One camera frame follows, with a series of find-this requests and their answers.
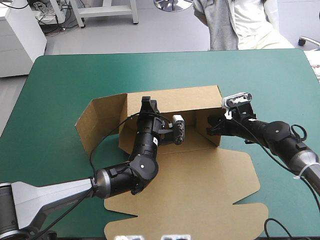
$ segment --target white label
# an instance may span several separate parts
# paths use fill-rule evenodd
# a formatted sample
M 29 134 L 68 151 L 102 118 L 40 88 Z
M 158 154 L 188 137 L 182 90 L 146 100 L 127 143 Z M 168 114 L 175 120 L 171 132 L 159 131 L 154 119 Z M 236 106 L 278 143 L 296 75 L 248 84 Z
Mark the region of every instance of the white label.
M 156 139 L 155 137 L 153 137 L 153 142 L 154 142 L 155 145 L 158 146 L 158 139 Z

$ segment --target white shirt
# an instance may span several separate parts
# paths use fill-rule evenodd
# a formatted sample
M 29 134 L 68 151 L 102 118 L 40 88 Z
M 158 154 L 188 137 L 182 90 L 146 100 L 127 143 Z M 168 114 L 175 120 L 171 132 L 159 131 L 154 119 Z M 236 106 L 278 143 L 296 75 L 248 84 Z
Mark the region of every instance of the white shirt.
M 266 19 L 261 0 L 234 0 L 234 24 L 236 34 L 242 37 L 269 33 L 274 29 Z

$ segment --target zip tie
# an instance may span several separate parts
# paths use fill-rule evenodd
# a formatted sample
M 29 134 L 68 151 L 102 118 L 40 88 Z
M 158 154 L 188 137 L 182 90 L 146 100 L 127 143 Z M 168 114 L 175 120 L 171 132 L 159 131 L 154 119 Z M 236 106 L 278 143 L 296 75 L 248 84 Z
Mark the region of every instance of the zip tie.
M 320 166 L 320 163 L 319 163 L 319 162 L 309 163 L 308 165 L 304 166 L 304 168 L 302 168 L 302 170 L 301 170 L 301 172 L 299 173 L 299 175 L 294 176 L 293 178 L 294 178 L 294 179 L 301 179 L 301 176 L 302 176 L 302 174 L 305 172 L 305 170 L 306 170 L 307 168 L 309 168 L 310 166 L 312 166 L 312 165 L 319 165 L 319 166 Z

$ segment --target cardboard box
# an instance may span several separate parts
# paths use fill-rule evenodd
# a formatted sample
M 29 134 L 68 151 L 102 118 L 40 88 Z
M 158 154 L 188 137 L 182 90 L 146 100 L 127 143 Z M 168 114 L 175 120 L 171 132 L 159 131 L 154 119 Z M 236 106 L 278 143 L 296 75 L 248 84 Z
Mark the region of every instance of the cardboard box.
M 190 234 L 202 239 L 254 239 L 263 231 L 268 209 L 262 203 L 234 205 L 257 192 L 260 184 L 250 156 L 218 148 L 219 136 L 206 134 L 208 116 L 221 116 L 218 86 L 123 93 L 92 100 L 76 129 L 88 154 L 103 136 L 140 111 L 142 96 L 157 100 L 159 111 L 171 119 L 185 120 L 182 145 L 161 145 L 159 173 L 138 195 L 129 192 L 106 199 L 108 210 L 138 217 L 110 222 L 109 240 L 117 235 L 143 235 L 159 240 L 162 235 Z M 138 117 L 118 131 L 119 147 L 131 153 Z

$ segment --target white cabinet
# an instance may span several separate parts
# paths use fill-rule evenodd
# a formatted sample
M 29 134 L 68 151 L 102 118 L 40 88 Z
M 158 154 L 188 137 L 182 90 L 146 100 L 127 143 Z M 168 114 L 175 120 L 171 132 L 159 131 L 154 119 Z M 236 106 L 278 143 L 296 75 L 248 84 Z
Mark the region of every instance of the white cabinet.
M 26 0 L 5 3 L 22 7 Z M 45 52 L 47 39 L 28 6 L 5 7 L 0 3 L 0 78 L 29 74 L 37 57 Z

